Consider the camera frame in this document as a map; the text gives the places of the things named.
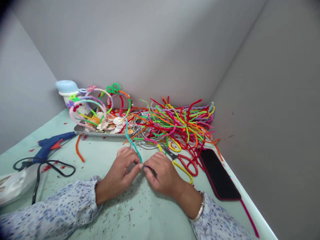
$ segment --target white plastic bag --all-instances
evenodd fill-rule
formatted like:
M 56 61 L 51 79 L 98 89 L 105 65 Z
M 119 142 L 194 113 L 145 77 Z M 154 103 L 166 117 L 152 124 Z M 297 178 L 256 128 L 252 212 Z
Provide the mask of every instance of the white plastic bag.
M 37 179 L 39 163 L 20 172 L 0 176 L 0 207 L 18 200 Z

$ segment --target table surface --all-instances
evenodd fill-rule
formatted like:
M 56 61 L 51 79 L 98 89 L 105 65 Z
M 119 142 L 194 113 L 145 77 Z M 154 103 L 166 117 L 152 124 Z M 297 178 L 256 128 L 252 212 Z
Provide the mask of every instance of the table surface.
M 0 155 L 0 176 L 14 172 L 12 166 L 19 159 L 33 157 L 40 146 L 37 141 L 52 136 L 73 131 L 75 123 L 70 119 L 68 111 L 64 110 L 42 127 L 31 133 L 18 144 Z M 79 151 L 86 160 L 82 163 L 75 151 L 77 137 L 69 141 L 56 151 L 50 160 L 60 160 L 76 167 L 74 175 L 68 178 L 60 176 L 53 169 L 41 174 L 37 201 L 45 200 L 57 190 L 77 179 L 90 179 L 94 175 L 104 177 L 110 169 L 119 148 L 126 139 L 90 137 L 79 143 Z M 207 148 L 216 149 L 210 144 Z M 143 161 L 148 160 L 157 150 L 145 150 L 138 147 Z M 269 225 L 260 214 L 232 170 L 224 161 L 225 169 L 231 176 L 239 190 L 242 199 L 258 229 L 260 239 L 277 239 Z M 178 169 L 179 174 L 189 181 L 188 176 Z M 206 174 L 199 171 L 194 177 L 194 186 L 197 190 L 205 191 L 230 215 L 245 226 L 255 237 L 251 223 L 239 201 L 219 201 L 209 184 Z M 33 187 L 19 200 L 0 209 L 1 214 L 10 213 L 30 206 Z M 182 209 L 170 198 L 154 193 L 144 177 L 144 172 L 134 180 L 132 186 L 120 197 L 104 204 L 97 219 L 87 226 L 77 229 L 69 239 L 196 239 L 191 224 Z

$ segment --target blue glue gun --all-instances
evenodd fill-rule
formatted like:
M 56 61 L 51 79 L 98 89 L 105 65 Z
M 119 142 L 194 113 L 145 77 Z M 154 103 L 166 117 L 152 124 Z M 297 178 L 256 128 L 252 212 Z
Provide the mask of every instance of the blue glue gun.
M 42 147 L 40 151 L 34 156 L 33 163 L 42 163 L 48 159 L 48 155 L 51 150 L 61 147 L 60 143 L 62 141 L 73 138 L 76 135 L 75 132 L 63 133 L 51 138 L 46 138 L 39 141 L 39 145 Z

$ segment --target black cable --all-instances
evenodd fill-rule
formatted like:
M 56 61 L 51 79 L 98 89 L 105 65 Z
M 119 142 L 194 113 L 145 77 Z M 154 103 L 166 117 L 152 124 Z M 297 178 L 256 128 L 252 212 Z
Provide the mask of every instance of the black cable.
M 61 163 L 63 165 L 69 166 L 69 167 L 73 168 L 73 171 L 72 171 L 71 174 L 65 175 L 63 172 L 61 172 L 58 168 L 56 168 L 56 166 L 54 166 L 50 162 L 57 162 L 57 163 Z M 56 170 L 58 173 L 60 173 L 60 175 L 63 176 L 63 177 L 70 177 L 76 171 L 76 168 L 74 166 L 72 166 L 70 164 L 67 164 L 67 163 L 64 163 L 64 162 L 57 161 L 57 160 L 44 160 L 42 163 L 40 163 L 40 165 L 38 167 L 38 171 L 37 171 L 37 182 L 36 182 L 36 186 L 34 188 L 33 196 L 32 196 L 32 205 L 36 203 L 37 191 L 38 191 L 38 187 L 39 187 L 39 183 L 40 183 L 40 168 L 41 168 L 41 165 L 44 164 L 44 163 L 48 164 L 50 167 L 52 167 L 54 170 Z
M 70 138 L 69 140 L 65 141 L 62 145 L 60 145 L 60 147 L 62 147 L 63 145 L 65 145 L 66 143 L 68 143 L 69 141 L 71 141 L 73 138 L 75 138 L 78 134 L 76 134 L 74 137 Z M 52 156 L 59 148 L 55 149 L 49 156 Z M 30 166 L 32 166 L 33 162 L 23 162 L 21 167 L 20 168 L 17 168 L 17 164 L 23 160 L 26 160 L 26 159 L 38 159 L 38 160 L 41 160 L 42 162 L 40 163 L 39 167 L 38 167 L 38 171 L 37 171 L 37 182 L 36 182 L 36 186 L 34 188 L 34 191 L 33 191 L 33 196 L 32 196 L 32 205 L 36 203 L 36 198 L 37 198 L 37 191 L 38 191 L 38 187 L 39 187 L 39 183 L 40 183 L 40 167 L 42 164 L 46 163 L 48 164 L 50 167 L 52 167 L 54 170 L 56 170 L 58 173 L 60 173 L 60 175 L 62 175 L 63 177 L 70 177 L 71 175 L 73 175 L 76 171 L 76 168 L 70 164 L 67 164 L 67 163 L 64 163 L 64 162 L 60 162 L 58 160 L 45 160 L 43 158 L 38 158 L 38 157 L 28 157 L 28 158 L 23 158 L 23 159 L 20 159 L 19 161 L 17 161 L 14 165 L 13 165 L 13 169 L 14 170 L 17 170 L 17 171 L 22 171 L 23 169 L 25 168 L 28 168 Z M 66 166 L 69 166 L 71 168 L 73 168 L 73 172 L 69 175 L 65 175 L 63 172 L 61 172 L 58 168 L 56 168 L 54 165 L 52 165 L 50 162 L 57 162 L 57 163 L 61 163 L 63 165 L 66 165 Z
M 26 160 L 26 159 L 39 159 L 39 160 L 42 160 L 42 162 L 40 163 L 40 165 L 38 166 L 38 170 L 37 170 L 37 182 L 36 182 L 36 186 L 34 188 L 34 191 L 33 191 L 33 196 L 32 196 L 32 205 L 36 203 L 36 197 L 37 197 L 37 191 L 38 191 L 38 187 L 39 187 L 39 183 L 40 183 L 40 167 L 42 164 L 46 163 L 48 164 L 50 167 L 52 167 L 54 170 L 56 170 L 61 176 L 63 177 L 70 177 L 71 175 L 73 175 L 76 171 L 76 168 L 70 164 L 67 164 L 67 163 L 64 163 L 64 162 L 60 162 L 58 160 L 45 160 L 45 159 L 42 159 L 42 158 L 38 158 L 38 157 L 28 157 L 28 158 L 23 158 L 23 159 L 20 159 L 19 161 L 17 161 L 14 165 L 13 165 L 13 169 L 14 170 L 17 170 L 17 171 L 21 171 L 23 169 L 25 169 L 25 165 L 22 164 L 22 166 L 20 168 L 17 168 L 17 164 L 23 160 Z M 51 164 L 50 162 L 57 162 L 57 163 L 61 163 L 65 166 L 68 166 L 68 167 L 71 167 L 73 168 L 73 171 L 71 174 L 69 175 L 65 175 L 63 172 L 61 172 L 58 168 L 56 168 L 56 166 L 54 166 L 53 164 Z M 27 167 L 30 167 L 32 166 L 33 164 L 36 164 L 36 163 L 32 163 L 30 162 L 30 164 L 28 164 Z

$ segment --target metal tray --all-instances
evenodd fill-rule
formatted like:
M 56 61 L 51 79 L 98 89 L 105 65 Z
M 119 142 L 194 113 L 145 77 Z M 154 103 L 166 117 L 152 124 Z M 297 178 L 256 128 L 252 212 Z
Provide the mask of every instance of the metal tray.
M 126 134 L 121 134 L 121 133 L 97 133 L 97 132 L 86 132 L 84 131 L 84 127 L 80 126 L 80 125 L 76 125 L 73 129 L 75 132 L 82 134 L 82 135 L 88 135 L 88 136 L 100 136 L 100 137 L 118 137 L 118 138 L 127 138 Z M 135 129 L 133 129 L 133 133 L 128 134 L 129 138 L 131 138 L 134 133 L 135 133 Z

